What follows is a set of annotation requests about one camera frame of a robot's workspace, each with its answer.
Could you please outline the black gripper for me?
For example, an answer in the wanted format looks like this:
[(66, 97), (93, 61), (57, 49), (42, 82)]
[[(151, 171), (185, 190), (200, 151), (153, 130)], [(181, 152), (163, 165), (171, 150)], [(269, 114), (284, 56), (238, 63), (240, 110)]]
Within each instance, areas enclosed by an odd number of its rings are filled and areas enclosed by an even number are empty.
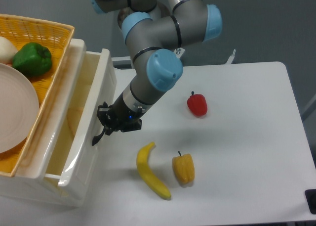
[(123, 97), (119, 97), (111, 107), (104, 101), (97, 108), (97, 118), (104, 126), (103, 134), (107, 136), (118, 131), (124, 133), (141, 130), (141, 117), (144, 114), (140, 105), (136, 106), (136, 110), (131, 110), (125, 104)]

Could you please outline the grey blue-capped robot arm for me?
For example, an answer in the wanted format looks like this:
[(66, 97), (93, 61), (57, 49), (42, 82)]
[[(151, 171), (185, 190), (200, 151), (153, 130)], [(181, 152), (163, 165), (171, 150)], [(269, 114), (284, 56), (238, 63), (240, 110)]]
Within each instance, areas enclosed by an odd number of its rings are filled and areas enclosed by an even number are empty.
[(222, 16), (203, 0), (168, 0), (169, 16), (154, 16), (157, 0), (90, 0), (95, 11), (131, 9), (121, 24), (136, 76), (113, 104), (98, 107), (102, 135), (141, 129), (141, 117), (179, 80), (183, 65), (175, 50), (218, 37)]

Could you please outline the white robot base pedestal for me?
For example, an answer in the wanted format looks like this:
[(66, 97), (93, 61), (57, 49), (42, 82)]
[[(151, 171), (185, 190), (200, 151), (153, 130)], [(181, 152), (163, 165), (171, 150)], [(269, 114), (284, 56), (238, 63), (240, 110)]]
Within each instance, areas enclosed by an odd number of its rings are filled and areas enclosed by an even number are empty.
[[(118, 26), (119, 26), (120, 30), (121, 30), (121, 26), (122, 26), (124, 19), (132, 13), (134, 13), (134, 11), (130, 7), (123, 8), (119, 11), (118, 17), (117, 17), (117, 22), (118, 22)], [(169, 12), (168, 8), (163, 3), (157, 2), (156, 7), (152, 11), (150, 11), (149, 14), (154, 20), (156, 20), (159, 18), (169, 16), (170, 12)], [(176, 54), (177, 58), (180, 59), (183, 56), (183, 54), (185, 53), (185, 49), (184, 48), (177, 48), (174, 50), (174, 53)]]

